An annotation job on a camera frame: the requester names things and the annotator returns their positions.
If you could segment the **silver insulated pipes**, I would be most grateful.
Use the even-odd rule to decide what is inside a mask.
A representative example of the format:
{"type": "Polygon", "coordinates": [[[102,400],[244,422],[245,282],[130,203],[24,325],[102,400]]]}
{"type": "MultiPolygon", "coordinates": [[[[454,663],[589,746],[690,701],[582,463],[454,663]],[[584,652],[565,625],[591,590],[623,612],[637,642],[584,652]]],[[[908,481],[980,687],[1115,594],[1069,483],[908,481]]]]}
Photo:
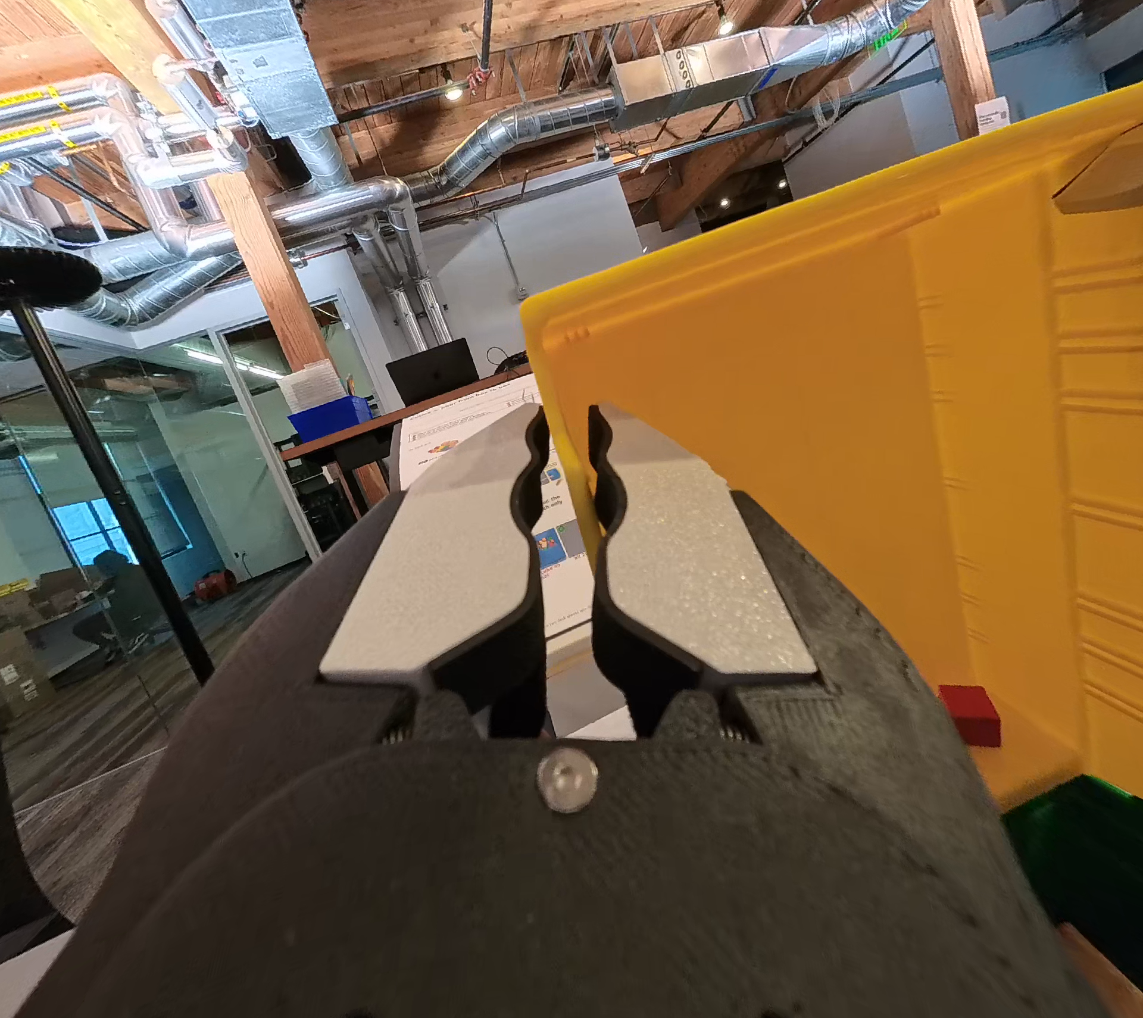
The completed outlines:
{"type": "Polygon", "coordinates": [[[411,305],[411,292],[419,298],[421,310],[426,318],[435,346],[443,346],[451,340],[451,331],[442,307],[435,296],[435,286],[431,279],[423,240],[421,239],[419,221],[409,205],[393,205],[386,210],[386,216],[395,245],[403,260],[403,271],[398,273],[395,296],[398,299],[398,322],[406,335],[406,340],[414,353],[424,352],[427,343],[421,332],[417,314],[411,305]]]}

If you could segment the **black laptop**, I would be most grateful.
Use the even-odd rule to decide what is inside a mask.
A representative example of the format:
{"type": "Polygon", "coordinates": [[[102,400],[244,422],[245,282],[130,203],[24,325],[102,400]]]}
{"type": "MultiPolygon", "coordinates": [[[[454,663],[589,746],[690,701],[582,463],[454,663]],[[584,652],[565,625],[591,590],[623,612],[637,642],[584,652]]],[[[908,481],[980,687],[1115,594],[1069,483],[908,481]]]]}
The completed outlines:
{"type": "Polygon", "coordinates": [[[386,364],[386,371],[403,407],[443,396],[480,380],[465,338],[398,358],[386,364]]]}

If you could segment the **dark chair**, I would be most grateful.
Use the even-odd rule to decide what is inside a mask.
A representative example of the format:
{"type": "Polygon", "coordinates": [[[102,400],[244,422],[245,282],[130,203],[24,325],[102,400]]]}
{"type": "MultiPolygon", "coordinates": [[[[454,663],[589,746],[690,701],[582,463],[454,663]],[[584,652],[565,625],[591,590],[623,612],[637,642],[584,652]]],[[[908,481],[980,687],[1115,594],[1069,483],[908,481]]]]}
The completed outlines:
{"type": "Polygon", "coordinates": [[[1,762],[1,961],[50,939],[74,925],[51,905],[29,865],[16,825],[5,763],[1,762]]]}

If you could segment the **stack of clear containers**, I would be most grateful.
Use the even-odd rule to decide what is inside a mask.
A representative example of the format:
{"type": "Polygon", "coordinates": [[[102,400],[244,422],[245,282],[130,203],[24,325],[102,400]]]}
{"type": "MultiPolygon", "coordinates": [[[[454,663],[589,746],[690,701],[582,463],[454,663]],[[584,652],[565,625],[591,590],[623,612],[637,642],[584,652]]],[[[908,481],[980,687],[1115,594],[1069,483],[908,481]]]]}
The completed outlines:
{"type": "Polygon", "coordinates": [[[290,414],[312,410],[349,396],[342,377],[328,358],[307,363],[296,372],[285,374],[278,380],[278,387],[290,414]]]}

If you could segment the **stack of cardboard boxes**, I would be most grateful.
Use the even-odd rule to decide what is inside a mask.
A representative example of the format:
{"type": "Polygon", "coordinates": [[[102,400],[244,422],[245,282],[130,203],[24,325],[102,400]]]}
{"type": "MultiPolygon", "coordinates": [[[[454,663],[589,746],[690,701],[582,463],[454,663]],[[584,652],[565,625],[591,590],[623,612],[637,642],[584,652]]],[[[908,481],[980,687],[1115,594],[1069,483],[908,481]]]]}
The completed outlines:
{"type": "Polygon", "coordinates": [[[1,587],[1,730],[51,705],[55,690],[32,632],[43,622],[26,579],[1,587]]]}

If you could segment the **yellow plastic box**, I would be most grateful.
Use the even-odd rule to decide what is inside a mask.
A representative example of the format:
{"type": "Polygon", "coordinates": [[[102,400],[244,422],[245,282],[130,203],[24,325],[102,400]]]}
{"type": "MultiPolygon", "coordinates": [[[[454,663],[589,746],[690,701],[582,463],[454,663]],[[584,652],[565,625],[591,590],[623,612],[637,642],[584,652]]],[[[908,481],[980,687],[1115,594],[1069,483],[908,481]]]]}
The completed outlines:
{"type": "Polygon", "coordinates": [[[673,245],[523,304],[589,546],[588,409],[748,492],[929,686],[980,684],[1018,805],[1141,795],[1141,208],[1054,194],[1141,85],[673,245]]]}

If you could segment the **green plastic box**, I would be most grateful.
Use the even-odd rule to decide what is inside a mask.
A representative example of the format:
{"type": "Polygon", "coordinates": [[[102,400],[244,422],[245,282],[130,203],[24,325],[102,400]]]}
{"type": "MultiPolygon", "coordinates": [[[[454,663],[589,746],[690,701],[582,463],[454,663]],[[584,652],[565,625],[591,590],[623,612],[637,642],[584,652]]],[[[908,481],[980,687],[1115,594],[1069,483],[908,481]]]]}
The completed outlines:
{"type": "Polygon", "coordinates": [[[1054,925],[1072,925],[1134,981],[1142,965],[1142,801],[1088,775],[1001,816],[1054,925]]]}

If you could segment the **wooden pillar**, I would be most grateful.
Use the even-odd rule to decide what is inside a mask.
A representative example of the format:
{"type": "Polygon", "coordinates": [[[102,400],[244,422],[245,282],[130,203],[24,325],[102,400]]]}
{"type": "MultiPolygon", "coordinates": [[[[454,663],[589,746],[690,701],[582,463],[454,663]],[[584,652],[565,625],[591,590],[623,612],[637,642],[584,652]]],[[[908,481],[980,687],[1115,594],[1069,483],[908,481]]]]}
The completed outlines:
{"type": "Polygon", "coordinates": [[[291,371],[334,362],[265,200],[246,173],[207,179],[291,371]]]}
{"type": "Polygon", "coordinates": [[[980,136],[978,106],[998,94],[975,0],[932,0],[928,10],[957,136],[980,136]]]}

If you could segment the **black round-base stand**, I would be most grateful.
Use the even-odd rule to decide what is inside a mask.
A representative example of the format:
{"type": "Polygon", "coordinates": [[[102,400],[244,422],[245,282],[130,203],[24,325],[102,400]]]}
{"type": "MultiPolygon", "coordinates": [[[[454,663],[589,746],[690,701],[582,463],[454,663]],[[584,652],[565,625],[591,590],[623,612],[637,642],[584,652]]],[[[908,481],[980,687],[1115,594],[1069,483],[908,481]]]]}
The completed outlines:
{"type": "Polygon", "coordinates": [[[144,519],[123,486],[111,454],[99,440],[87,408],[67,376],[37,311],[77,305],[102,284],[99,270],[78,254],[3,245],[1,249],[1,306],[9,311],[39,369],[45,386],[57,404],[67,428],[113,515],[122,528],[151,590],[163,609],[179,651],[200,686],[214,673],[210,655],[199,638],[179,592],[163,568],[144,519]]]}

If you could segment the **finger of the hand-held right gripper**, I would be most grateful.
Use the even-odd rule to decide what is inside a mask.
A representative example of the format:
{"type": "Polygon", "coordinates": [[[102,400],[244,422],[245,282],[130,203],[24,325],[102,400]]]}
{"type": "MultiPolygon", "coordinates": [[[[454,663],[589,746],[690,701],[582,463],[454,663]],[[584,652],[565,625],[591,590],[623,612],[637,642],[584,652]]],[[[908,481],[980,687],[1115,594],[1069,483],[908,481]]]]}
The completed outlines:
{"type": "Polygon", "coordinates": [[[1110,213],[1142,206],[1142,126],[1122,133],[1054,194],[1062,214],[1110,213]]]}

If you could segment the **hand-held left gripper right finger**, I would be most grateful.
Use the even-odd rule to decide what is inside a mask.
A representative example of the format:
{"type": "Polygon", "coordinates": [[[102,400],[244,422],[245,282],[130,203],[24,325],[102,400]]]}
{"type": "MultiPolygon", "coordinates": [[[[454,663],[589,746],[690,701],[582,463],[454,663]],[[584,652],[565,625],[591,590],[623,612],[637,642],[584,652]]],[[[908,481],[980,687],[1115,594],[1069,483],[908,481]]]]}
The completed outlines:
{"type": "Polygon", "coordinates": [[[589,410],[594,568],[592,652],[649,738],[672,702],[698,691],[820,676],[724,476],[617,404],[589,410]]]}

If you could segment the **brown wooden desk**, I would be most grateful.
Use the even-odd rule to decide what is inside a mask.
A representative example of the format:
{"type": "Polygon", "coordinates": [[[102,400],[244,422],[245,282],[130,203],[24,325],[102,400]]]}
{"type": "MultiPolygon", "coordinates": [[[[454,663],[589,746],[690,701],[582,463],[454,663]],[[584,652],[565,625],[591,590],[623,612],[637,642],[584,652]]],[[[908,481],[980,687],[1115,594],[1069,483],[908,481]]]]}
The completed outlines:
{"type": "Polygon", "coordinates": [[[355,520],[360,520],[373,506],[387,497],[389,487],[382,475],[374,476],[373,484],[363,484],[355,472],[370,465],[379,466],[379,463],[387,458],[395,428],[403,419],[435,409],[435,407],[455,401],[455,399],[473,395],[501,383],[520,379],[531,374],[531,364],[525,364],[507,372],[494,374],[491,377],[469,383],[440,396],[425,399],[425,401],[409,404],[409,407],[393,412],[382,414],[363,424],[337,430],[337,432],[314,441],[293,446],[293,448],[280,452],[280,459],[283,463],[307,459],[319,467],[333,467],[337,482],[347,496],[353,516],[355,520]]]}

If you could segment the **blue plastic bin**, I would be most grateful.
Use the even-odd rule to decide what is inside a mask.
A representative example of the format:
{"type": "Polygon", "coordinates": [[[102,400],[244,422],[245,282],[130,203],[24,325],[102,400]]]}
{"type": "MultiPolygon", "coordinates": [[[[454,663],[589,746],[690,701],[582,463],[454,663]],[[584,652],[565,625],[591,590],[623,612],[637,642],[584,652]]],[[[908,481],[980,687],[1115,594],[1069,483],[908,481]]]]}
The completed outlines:
{"type": "Polygon", "coordinates": [[[301,443],[353,428],[374,418],[368,401],[363,396],[344,395],[287,416],[301,443]]]}

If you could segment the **red wooden cube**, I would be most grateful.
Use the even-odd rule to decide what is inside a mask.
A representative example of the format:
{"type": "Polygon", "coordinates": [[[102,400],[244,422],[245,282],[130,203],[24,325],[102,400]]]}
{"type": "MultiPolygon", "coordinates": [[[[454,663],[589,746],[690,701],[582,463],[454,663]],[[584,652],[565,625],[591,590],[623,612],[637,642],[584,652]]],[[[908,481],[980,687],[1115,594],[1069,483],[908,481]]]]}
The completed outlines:
{"type": "Polygon", "coordinates": [[[983,686],[942,684],[937,695],[967,747],[1004,747],[1004,720],[983,686]]]}

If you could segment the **printed instruction poster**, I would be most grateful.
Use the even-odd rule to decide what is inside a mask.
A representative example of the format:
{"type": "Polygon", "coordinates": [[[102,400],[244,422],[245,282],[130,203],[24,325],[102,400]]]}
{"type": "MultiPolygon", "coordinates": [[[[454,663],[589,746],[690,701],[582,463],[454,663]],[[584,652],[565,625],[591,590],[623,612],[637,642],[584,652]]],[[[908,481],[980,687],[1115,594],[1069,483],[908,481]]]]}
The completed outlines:
{"type": "MultiPolygon", "coordinates": [[[[479,430],[519,404],[539,404],[533,372],[499,374],[489,387],[413,414],[394,436],[395,470],[406,490],[429,468],[479,430]]],[[[534,529],[545,608],[549,662],[555,664],[583,654],[591,639],[593,574],[573,506],[569,482],[554,444],[541,473],[543,510],[534,529]]]]}

